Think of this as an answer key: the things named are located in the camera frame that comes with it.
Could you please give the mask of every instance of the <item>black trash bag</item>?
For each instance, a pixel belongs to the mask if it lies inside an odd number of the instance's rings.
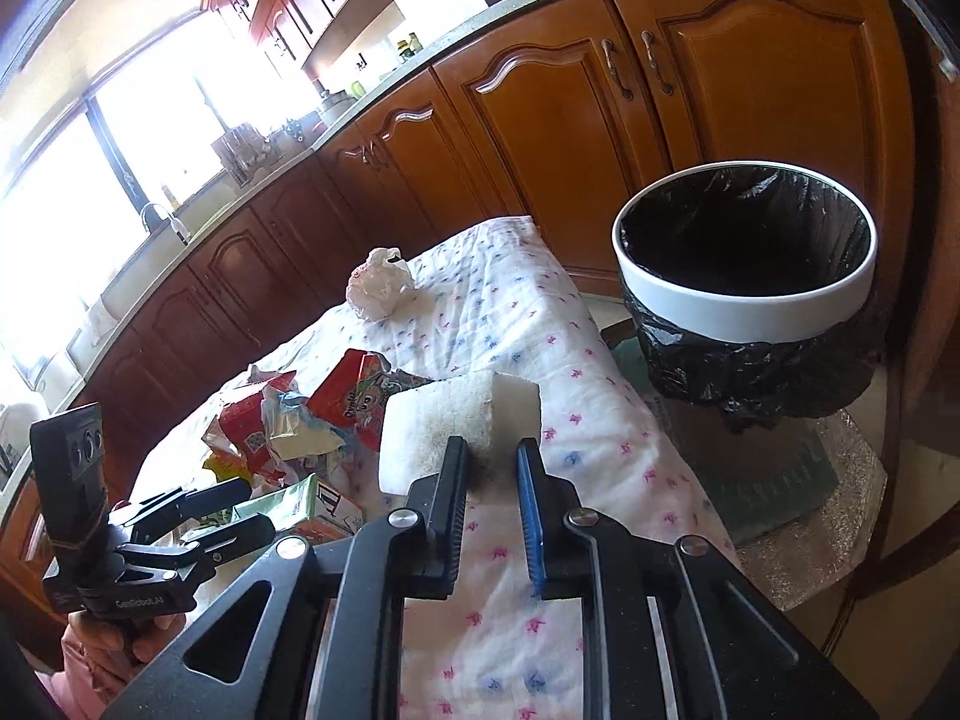
[[[870,227],[837,189],[798,170],[720,167],[680,176],[623,220],[631,260],[656,277],[722,295],[793,295],[835,283],[864,261]],[[658,317],[621,283],[650,381],[663,395],[716,405],[728,429],[819,418],[872,379],[885,327],[875,298],[815,338],[725,343]]]

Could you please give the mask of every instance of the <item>white countertop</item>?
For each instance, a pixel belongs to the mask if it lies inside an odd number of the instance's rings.
[[[61,405],[59,405],[59,408],[56,410],[60,412],[61,410],[65,410],[69,407],[70,403],[74,400],[74,398],[76,398],[76,396],[85,386],[86,380],[89,379],[90,375],[93,374],[93,371],[96,370],[97,365],[99,365],[99,363],[104,359],[104,356],[107,355],[107,352],[109,352],[109,349],[112,347],[112,343],[120,336],[124,328],[126,328],[126,326],[130,323],[143,304],[151,297],[153,293],[155,293],[158,288],[160,288],[160,285],[167,278],[167,276],[170,275],[176,268],[178,268],[184,262],[184,260],[189,257],[190,254],[206,239],[206,237],[212,234],[219,227],[223,221],[245,206],[257,194],[263,191],[272,182],[277,180],[277,178],[280,178],[282,175],[284,175],[285,172],[288,172],[288,170],[293,170],[294,167],[299,165],[302,161],[311,158],[316,151],[323,148],[323,146],[330,139],[335,137],[345,127],[348,127],[349,124],[354,121],[354,119],[356,119],[367,108],[373,105],[373,103],[376,103],[392,89],[400,86],[403,81],[409,79],[418,71],[427,67],[440,55],[448,52],[452,47],[466,43],[473,36],[489,30],[498,23],[510,20],[523,11],[530,10],[546,1],[550,0],[502,0],[496,4],[493,4],[491,7],[487,8],[481,13],[478,13],[473,18],[466,20],[457,28],[450,30],[450,32],[443,35],[443,37],[440,37],[438,40],[425,47],[424,50],[418,53],[413,59],[410,59],[405,64],[398,67],[392,74],[390,74],[390,76],[387,76],[386,79],[378,84],[376,88],[370,90],[366,95],[363,96],[363,98],[361,98],[361,100],[358,100],[357,104],[353,105],[352,108],[347,110],[347,112],[344,113],[342,117],[335,122],[335,124],[333,124],[333,127],[330,127],[330,129],[328,129],[323,136],[318,138],[311,148],[284,163],[265,179],[257,182],[253,186],[250,186],[231,204],[224,206],[224,208],[219,210],[219,212],[214,215],[213,218],[210,218],[210,220],[208,220],[208,222],[205,223],[203,227],[201,227],[200,230],[193,236],[190,241],[190,245],[184,247],[176,255],[174,260],[171,261],[171,263],[166,266],[163,271],[160,271],[160,273],[157,274],[157,277],[152,281],[150,286],[144,290],[143,295],[141,295],[136,303],[133,304],[133,307],[131,307],[131,309],[124,315],[123,319],[121,319],[117,324],[117,327],[110,332],[109,336],[97,352],[93,362],[85,372],[83,379],[80,379],[80,381],[78,381],[75,386],[70,389],[70,391],[64,397],[64,400],[61,402]],[[11,479],[8,481],[3,493],[0,493],[0,523],[4,521],[10,504],[14,499],[16,499],[16,493],[22,485],[23,479],[29,470],[29,466],[30,453],[28,452],[24,455],[21,462],[16,466],[16,469],[13,469],[13,476],[11,476]]]

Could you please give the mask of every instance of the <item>tile floor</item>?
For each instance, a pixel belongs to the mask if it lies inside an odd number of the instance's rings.
[[[584,295],[601,329],[630,316],[623,304]],[[875,382],[851,414],[877,447],[882,424],[882,382]],[[960,458],[904,442],[888,551],[923,530],[960,500]],[[836,584],[787,615],[818,647],[827,635],[843,594]],[[863,693],[881,720],[908,720],[960,647],[960,551],[880,595],[861,602],[833,660]]]

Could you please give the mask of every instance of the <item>green mat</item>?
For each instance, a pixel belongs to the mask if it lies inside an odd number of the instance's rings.
[[[680,455],[697,475],[733,544],[741,546],[798,517],[821,507],[839,484],[836,471],[813,429],[800,440],[784,442],[776,471],[769,479],[730,482],[719,479],[709,459],[685,452],[683,435],[677,435],[670,415],[670,401],[650,384],[647,364],[637,338],[628,338],[613,348],[613,359],[624,378],[637,390],[654,413],[656,421],[670,437]]]

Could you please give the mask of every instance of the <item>white sponge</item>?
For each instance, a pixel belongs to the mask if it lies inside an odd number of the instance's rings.
[[[406,495],[411,483],[439,473],[446,441],[470,448],[474,500],[515,488],[517,444],[541,435],[539,386],[520,376],[478,370],[392,395],[380,442],[380,489]]]

